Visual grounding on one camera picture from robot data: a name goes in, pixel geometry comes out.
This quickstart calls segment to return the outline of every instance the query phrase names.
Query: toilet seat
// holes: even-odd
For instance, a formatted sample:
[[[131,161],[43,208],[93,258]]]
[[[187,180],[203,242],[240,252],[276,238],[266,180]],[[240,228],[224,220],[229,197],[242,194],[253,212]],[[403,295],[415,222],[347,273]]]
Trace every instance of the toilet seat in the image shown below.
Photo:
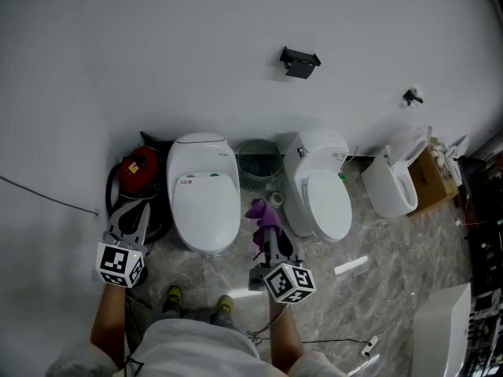
[[[351,227],[351,201],[336,173],[310,174],[303,183],[303,199],[316,236],[337,241],[347,235]]]
[[[400,196],[409,207],[416,209],[417,207],[417,193],[412,178],[410,177],[409,170],[404,167],[402,171],[394,172],[397,179],[397,186]]]
[[[229,246],[240,225],[240,195],[227,174],[179,178],[172,212],[178,234],[193,250],[217,253]]]
[[[397,141],[387,146],[390,167],[399,167],[402,164],[409,167],[424,151],[430,141],[431,127],[417,127],[404,140]]]

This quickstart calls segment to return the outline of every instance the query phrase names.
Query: trash can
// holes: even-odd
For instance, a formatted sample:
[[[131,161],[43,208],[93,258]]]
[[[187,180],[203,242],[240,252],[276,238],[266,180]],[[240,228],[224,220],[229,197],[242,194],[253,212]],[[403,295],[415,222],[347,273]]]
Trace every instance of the trash can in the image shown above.
[[[240,185],[246,190],[264,189],[282,166],[283,158],[270,141],[245,141],[237,153]]]

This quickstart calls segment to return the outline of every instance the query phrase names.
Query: toilet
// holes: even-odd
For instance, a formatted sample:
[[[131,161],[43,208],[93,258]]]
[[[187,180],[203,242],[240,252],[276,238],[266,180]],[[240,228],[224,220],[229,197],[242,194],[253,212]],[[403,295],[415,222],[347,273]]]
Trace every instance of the toilet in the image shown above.
[[[417,208],[417,194],[409,166],[428,146],[431,127],[416,128],[407,137],[387,145],[362,173],[370,203],[383,218],[408,214]]]
[[[183,242],[216,254],[240,226],[240,188],[234,151],[218,134],[180,137],[167,156],[167,190],[173,221]]]
[[[288,223],[298,236],[335,242],[351,227],[351,202],[339,171],[349,148],[330,130],[298,133],[285,152],[281,189]]]

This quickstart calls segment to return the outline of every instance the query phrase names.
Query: tiled floor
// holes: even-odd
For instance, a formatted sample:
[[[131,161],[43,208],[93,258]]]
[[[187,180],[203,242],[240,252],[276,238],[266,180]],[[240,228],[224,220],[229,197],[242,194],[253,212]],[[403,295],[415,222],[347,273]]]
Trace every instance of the tiled floor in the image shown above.
[[[463,231],[455,225],[460,217],[453,204],[416,217],[379,218],[373,211],[359,177],[368,164],[350,163],[344,171],[350,194],[353,223],[348,236],[338,243],[316,237],[296,237],[306,267],[314,273],[318,291],[306,302],[293,306],[303,340],[367,340],[380,337],[373,355],[379,360],[358,375],[409,375],[412,366],[412,317],[435,290],[468,282],[471,267]],[[242,215],[259,193],[242,191]],[[146,259],[147,282],[133,289],[140,298],[160,311],[169,285],[184,291],[185,307],[214,306],[223,294],[242,295],[248,286],[248,270],[254,265],[256,249],[253,226],[242,216],[236,241],[215,257],[204,257],[186,248],[174,229],[155,243]],[[334,268],[367,255],[369,261],[336,276]],[[233,318],[243,331],[256,331],[267,322],[265,294],[235,298]],[[149,315],[138,318],[141,328]],[[346,372],[366,362],[361,344],[326,342],[306,344],[320,350]],[[259,346],[269,360],[268,342]]]

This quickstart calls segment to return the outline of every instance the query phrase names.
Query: black wall mount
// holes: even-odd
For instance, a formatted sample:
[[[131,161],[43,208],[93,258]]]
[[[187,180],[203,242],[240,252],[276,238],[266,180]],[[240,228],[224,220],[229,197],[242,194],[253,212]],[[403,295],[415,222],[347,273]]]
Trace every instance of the black wall mount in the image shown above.
[[[289,77],[307,79],[315,67],[321,66],[320,59],[315,54],[307,54],[290,50],[285,46],[280,61],[285,65],[286,74]]]
[[[411,88],[405,92],[402,99],[406,102],[407,106],[412,105],[413,107],[416,107],[418,104],[424,103],[424,101],[418,96],[417,88]]]

